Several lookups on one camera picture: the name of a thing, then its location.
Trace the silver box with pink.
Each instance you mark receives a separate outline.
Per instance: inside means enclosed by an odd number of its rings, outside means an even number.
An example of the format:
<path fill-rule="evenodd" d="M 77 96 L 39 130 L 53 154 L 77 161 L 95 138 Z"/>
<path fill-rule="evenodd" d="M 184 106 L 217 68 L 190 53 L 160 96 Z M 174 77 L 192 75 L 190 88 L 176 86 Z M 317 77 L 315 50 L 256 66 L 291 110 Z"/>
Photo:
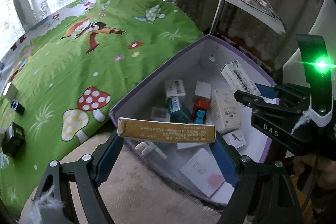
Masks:
<path fill-rule="evenodd" d="M 211 197 L 225 182 L 214 157 L 204 148 L 198 149 L 179 171 L 206 197 Z"/>

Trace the teal foil box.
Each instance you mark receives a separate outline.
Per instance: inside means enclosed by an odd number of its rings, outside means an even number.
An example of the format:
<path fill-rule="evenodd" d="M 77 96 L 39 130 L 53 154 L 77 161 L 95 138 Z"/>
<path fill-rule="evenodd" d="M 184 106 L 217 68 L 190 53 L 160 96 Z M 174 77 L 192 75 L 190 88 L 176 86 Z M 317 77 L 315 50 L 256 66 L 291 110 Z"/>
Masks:
<path fill-rule="evenodd" d="M 170 114 L 170 121 L 173 123 L 191 123 L 191 114 L 179 97 L 169 98 L 168 111 Z"/>

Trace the dark blue small box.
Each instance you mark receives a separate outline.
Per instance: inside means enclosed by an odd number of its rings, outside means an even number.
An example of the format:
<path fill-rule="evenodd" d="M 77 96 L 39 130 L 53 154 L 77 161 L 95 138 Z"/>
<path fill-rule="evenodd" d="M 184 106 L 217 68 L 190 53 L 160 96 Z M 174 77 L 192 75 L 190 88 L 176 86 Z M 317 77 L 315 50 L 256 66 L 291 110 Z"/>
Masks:
<path fill-rule="evenodd" d="M 10 108 L 19 115 L 23 115 L 25 112 L 25 107 L 21 105 L 17 100 L 11 101 Z"/>

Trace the purple storage box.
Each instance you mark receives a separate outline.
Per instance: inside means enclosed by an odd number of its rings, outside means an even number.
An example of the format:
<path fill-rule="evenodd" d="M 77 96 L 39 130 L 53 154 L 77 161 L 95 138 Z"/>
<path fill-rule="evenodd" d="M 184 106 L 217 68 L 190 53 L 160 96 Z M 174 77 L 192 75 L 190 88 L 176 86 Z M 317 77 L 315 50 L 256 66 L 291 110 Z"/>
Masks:
<path fill-rule="evenodd" d="M 201 200 L 227 205 L 234 191 L 206 139 L 220 132 L 241 155 L 264 162 L 271 141 L 251 126 L 251 110 L 234 99 L 241 85 L 257 94 L 273 80 L 230 43 L 207 35 L 161 65 L 110 111 L 130 122 L 125 143 L 154 172 Z"/>

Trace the white medicine box red figure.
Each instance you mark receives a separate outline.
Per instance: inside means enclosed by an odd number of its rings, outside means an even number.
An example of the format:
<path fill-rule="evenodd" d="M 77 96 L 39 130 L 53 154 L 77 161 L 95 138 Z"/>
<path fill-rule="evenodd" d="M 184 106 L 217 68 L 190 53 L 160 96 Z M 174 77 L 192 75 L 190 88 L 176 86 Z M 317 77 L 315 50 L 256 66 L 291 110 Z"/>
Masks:
<path fill-rule="evenodd" d="M 186 97 L 185 87 L 182 80 L 165 80 L 166 98 L 179 97 L 184 100 Z"/>

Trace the yellow tan long box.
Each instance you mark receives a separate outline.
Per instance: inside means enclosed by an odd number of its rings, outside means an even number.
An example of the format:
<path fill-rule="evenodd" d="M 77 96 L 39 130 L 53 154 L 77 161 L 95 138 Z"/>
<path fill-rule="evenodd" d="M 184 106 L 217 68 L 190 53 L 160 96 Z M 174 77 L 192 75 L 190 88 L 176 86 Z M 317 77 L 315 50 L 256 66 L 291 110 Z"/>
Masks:
<path fill-rule="evenodd" d="M 117 133 L 122 138 L 171 143 L 213 143 L 213 125 L 155 122 L 119 118 Z"/>

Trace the white cube cosmetic box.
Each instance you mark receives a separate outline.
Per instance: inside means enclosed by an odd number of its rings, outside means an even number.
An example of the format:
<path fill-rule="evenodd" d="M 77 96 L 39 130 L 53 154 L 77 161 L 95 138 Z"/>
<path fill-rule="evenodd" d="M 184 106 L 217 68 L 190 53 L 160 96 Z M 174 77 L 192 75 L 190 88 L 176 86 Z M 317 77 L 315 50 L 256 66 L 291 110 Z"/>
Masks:
<path fill-rule="evenodd" d="M 195 86 L 195 92 L 193 101 L 196 100 L 206 100 L 210 102 L 211 100 L 211 84 L 198 81 Z"/>

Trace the black barcode box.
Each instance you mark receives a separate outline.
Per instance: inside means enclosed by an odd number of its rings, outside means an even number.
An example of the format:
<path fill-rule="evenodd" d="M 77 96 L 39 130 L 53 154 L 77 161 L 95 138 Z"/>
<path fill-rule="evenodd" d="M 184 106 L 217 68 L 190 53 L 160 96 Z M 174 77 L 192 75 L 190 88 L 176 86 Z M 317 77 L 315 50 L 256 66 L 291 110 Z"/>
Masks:
<path fill-rule="evenodd" d="M 5 137 L 2 142 L 3 153 L 9 157 L 15 157 L 25 143 L 24 129 L 12 122 L 5 130 Z"/>

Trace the small white cube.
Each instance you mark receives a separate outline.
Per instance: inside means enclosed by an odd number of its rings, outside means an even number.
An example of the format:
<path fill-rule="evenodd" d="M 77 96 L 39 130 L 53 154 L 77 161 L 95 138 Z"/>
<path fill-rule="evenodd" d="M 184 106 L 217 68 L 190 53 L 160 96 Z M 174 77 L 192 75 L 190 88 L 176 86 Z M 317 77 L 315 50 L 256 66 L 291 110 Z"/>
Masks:
<path fill-rule="evenodd" d="M 17 88 L 12 82 L 9 82 L 6 84 L 2 96 L 7 99 L 9 102 L 15 99 L 15 96 L 17 95 Z"/>

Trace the grey white carton box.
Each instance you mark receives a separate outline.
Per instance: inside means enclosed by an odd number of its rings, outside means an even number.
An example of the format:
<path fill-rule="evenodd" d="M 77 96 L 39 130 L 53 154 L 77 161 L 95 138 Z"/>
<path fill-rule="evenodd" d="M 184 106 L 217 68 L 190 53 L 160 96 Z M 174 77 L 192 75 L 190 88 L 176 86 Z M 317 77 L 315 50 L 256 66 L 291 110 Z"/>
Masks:
<path fill-rule="evenodd" d="M 167 108 L 153 107 L 150 119 L 156 122 L 170 122 L 170 114 Z"/>

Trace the large white barcode box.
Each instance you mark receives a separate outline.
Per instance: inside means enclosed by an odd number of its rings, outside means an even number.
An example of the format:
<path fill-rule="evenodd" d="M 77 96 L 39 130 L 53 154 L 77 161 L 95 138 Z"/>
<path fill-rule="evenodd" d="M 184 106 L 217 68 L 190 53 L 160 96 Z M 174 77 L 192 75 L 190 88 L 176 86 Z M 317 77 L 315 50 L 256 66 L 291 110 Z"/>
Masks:
<path fill-rule="evenodd" d="M 238 102 L 230 90 L 214 90 L 210 101 L 211 121 L 216 130 L 225 135 L 242 126 Z"/>

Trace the red toy truck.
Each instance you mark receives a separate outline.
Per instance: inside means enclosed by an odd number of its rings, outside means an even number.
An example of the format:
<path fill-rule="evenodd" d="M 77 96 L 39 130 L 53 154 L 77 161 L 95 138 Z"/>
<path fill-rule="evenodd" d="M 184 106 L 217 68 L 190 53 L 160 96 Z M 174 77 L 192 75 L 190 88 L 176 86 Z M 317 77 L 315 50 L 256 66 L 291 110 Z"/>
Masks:
<path fill-rule="evenodd" d="M 209 102 L 206 100 L 196 100 L 193 106 L 193 113 L 191 119 L 195 124 L 205 124 L 207 119 L 207 111 L 209 109 Z"/>

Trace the green cartoon print cloth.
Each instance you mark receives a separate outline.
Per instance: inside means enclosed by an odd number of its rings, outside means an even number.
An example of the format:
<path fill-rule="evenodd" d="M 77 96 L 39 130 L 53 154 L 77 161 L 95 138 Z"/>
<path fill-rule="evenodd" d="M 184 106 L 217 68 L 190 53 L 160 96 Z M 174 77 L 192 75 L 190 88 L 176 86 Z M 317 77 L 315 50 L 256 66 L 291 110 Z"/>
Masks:
<path fill-rule="evenodd" d="M 23 115 L 1 98 L 1 128 L 23 128 L 17 156 L 1 155 L 1 201 L 18 217 L 51 160 L 109 120 L 110 109 L 150 73 L 202 37 L 163 0 L 77 0 L 30 28 L 1 60 Z"/>

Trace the white plastic stand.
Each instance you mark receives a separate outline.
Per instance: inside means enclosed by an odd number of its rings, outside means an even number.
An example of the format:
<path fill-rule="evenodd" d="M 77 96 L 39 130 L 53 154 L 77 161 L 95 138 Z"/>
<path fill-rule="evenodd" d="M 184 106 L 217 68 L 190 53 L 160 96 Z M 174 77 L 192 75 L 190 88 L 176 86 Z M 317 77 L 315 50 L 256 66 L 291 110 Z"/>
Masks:
<path fill-rule="evenodd" d="M 147 156 L 152 152 L 155 152 L 163 160 L 167 159 L 167 155 L 153 142 L 151 141 L 142 141 L 135 147 L 135 151 L 138 152 L 141 156 Z"/>

